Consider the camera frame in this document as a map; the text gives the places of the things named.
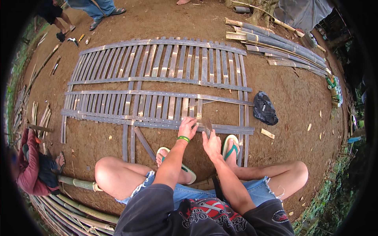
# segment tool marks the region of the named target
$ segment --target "knee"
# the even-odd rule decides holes
[[[115,157],[107,156],[97,161],[94,168],[94,175],[97,184],[101,185],[102,182],[107,181],[107,179],[111,176],[114,159]]]
[[[296,160],[293,163],[293,170],[296,173],[297,178],[301,180],[303,185],[305,185],[308,179],[308,169],[306,164],[299,160]]]

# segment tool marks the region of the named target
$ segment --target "yellow tool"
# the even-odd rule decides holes
[[[79,38],[79,42],[84,38],[85,34],[81,35],[81,37]]]

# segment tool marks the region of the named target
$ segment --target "green flip-flop strap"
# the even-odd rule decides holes
[[[237,156],[237,146],[234,144],[234,145],[232,145],[232,148],[226,153],[226,157],[225,157],[225,160],[231,155],[231,153],[232,153],[232,151],[234,151],[235,150],[235,152],[236,152],[236,156]]]
[[[187,170],[186,168],[184,168],[184,167],[181,167],[181,169],[183,169],[184,171],[188,172],[188,170]]]

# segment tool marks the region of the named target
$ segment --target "hammer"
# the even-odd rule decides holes
[[[79,47],[79,44],[77,43],[76,38],[73,38],[73,39],[68,38],[67,41],[72,41],[76,45],[76,47]]]

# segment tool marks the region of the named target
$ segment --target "sandal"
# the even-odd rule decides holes
[[[161,147],[161,148],[159,148],[159,150],[158,150],[158,152],[156,153],[156,155],[158,155],[158,153],[159,153],[160,150],[162,150],[162,149],[166,150],[168,153],[170,152],[170,149],[169,149],[169,148]],[[184,164],[182,164],[182,163],[181,163],[181,169],[183,169],[184,171],[188,172],[188,173],[192,176],[191,181],[190,181],[189,183],[187,183],[187,185],[194,183],[194,181],[195,181],[196,178],[197,178],[197,176],[195,175],[195,173],[194,173],[191,169],[189,169],[186,165],[184,165]]]
[[[60,158],[63,158],[64,164],[60,167],[60,170],[56,170],[57,174],[61,174],[62,171],[63,171],[64,166],[66,165],[66,157],[64,156],[64,153],[62,151],[60,153],[62,154],[62,157],[60,157]]]
[[[231,134],[231,135],[227,136],[225,141],[223,142],[223,147],[222,147],[222,156],[223,156],[224,160],[226,160],[234,150],[236,152],[236,159],[237,159],[238,150],[237,150],[237,146],[235,144],[232,145],[232,148],[227,152],[228,141],[230,139],[233,139],[239,145],[239,140],[237,139],[237,137],[235,135]]]
[[[126,12],[126,9],[125,8],[116,8],[114,9],[110,15],[108,16],[111,16],[111,15],[119,15],[119,14],[122,14],[122,13],[125,13]]]
[[[92,31],[94,30],[98,24],[102,21],[103,17],[100,19],[95,19],[95,21],[89,26],[89,30]]]

